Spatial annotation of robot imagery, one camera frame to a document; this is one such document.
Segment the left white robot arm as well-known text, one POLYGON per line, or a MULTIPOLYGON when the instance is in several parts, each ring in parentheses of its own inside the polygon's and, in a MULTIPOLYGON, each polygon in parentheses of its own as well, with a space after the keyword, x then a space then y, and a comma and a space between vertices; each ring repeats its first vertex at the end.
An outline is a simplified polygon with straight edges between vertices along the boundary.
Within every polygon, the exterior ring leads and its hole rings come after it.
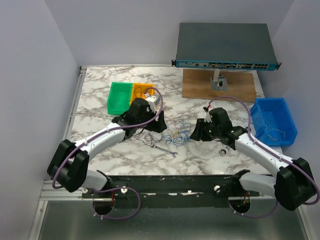
POLYGON ((89 170, 89 162, 105 149, 131 138, 139 129, 156 133, 166 130, 164 111, 156 110, 156 106, 163 106, 159 95, 136 98, 127 111, 114 117, 102 130, 75 142, 63 140, 47 168, 53 188, 58 183, 59 188, 70 193, 86 188, 101 198, 107 197, 111 191, 108 177, 101 171, 89 170))

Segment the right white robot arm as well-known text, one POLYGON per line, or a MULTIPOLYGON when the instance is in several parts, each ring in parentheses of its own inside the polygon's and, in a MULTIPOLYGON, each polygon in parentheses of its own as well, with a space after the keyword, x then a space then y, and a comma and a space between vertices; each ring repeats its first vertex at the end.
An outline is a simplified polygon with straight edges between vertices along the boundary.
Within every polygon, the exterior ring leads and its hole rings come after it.
POLYGON ((258 192, 275 198, 289 211, 308 204, 318 194, 309 163, 292 159, 253 138, 247 129, 233 126, 222 107, 206 111, 205 118, 196 121, 190 136, 194 141, 218 141, 263 166, 270 175, 241 170, 232 176, 230 191, 241 196, 245 192, 258 192))

